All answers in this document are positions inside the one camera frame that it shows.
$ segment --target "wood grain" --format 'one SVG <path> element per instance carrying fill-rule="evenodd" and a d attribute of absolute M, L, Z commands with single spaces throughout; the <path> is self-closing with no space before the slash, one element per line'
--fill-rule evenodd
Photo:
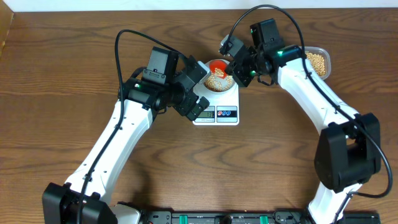
<path fill-rule="evenodd" d="M 382 147 L 398 168 L 398 9 L 291 9 L 306 45 L 331 55 L 331 88 L 381 122 Z M 0 222 L 42 223 L 41 196 L 62 184 L 86 157 L 116 101 L 113 44 L 137 29 L 192 54 L 220 58 L 218 45 L 243 11 L 18 13 L 0 60 Z M 249 25 L 273 17 L 288 44 L 294 26 L 272 10 L 245 18 L 235 35 L 250 43 Z M 146 65 L 153 44 L 126 34 L 123 74 Z M 242 89 L 237 127 L 198 127 L 174 110 L 158 116 L 127 161 L 112 204 L 174 210 L 304 208 L 318 178 L 315 127 L 278 86 Z M 381 192 L 384 169 L 363 192 Z M 398 223 L 398 190 L 355 197 L 348 210 L 377 210 Z"/>

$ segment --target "kitchen scale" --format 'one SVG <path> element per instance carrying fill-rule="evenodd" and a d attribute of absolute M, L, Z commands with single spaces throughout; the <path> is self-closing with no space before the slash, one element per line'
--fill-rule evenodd
<path fill-rule="evenodd" d="M 206 63 L 206 66 L 210 68 L 211 76 L 215 74 L 221 76 L 223 74 L 223 77 L 210 76 L 205 83 L 196 84 L 193 87 L 193 92 L 198 95 L 199 98 L 204 96 L 210 102 L 209 107 L 200 113 L 196 120 L 192 121 L 193 124 L 225 126 L 239 124 L 239 88 L 233 78 L 227 77 L 227 74 L 225 74 L 224 69 L 227 64 L 229 64 L 229 62 L 222 59 L 212 60 Z M 215 83 L 215 85 L 208 85 L 210 83 L 209 79 L 214 80 L 215 82 L 213 83 Z"/>

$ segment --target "white wall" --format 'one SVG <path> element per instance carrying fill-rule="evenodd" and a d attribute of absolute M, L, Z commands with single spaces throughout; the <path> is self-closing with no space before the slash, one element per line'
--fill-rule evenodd
<path fill-rule="evenodd" d="M 398 7 L 398 0 L 3 0 L 14 12 L 248 9 L 259 4 L 282 8 Z"/>

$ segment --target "bowl of grains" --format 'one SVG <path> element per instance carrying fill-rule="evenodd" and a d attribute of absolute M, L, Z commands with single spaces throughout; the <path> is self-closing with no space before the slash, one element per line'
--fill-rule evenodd
<path fill-rule="evenodd" d="M 329 53 L 320 47 L 305 47 L 305 54 L 319 77 L 327 79 L 331 72 Z"/>
<path fill-rule="evenodd" d="M 211 75 L 204 82 L 207 89 L 218 93 L 231 89 L 235 81 L 231 75 L 227 75 L 224 72 L 228 64 L 227 60 L 222 59 L 211 60 L 206 63 L 211 72 Z"/>

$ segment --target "clear plastic container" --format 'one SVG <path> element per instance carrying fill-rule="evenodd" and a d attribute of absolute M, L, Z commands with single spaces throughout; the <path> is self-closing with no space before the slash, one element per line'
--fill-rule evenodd
<path fill-rule="evenodd" d="M 329 53 L 325 49 L 322 49 L 320 47 L 305 47 L 305 53 L 308 53 L 308 52 L 321 55 L 323 57 L 323 59 L 325 59 L 326 74 L 324 76 L 320 76 L 320 78 L 322 80 L 327 79 L 331 72 L 331 63 L 330 63 Z"/>

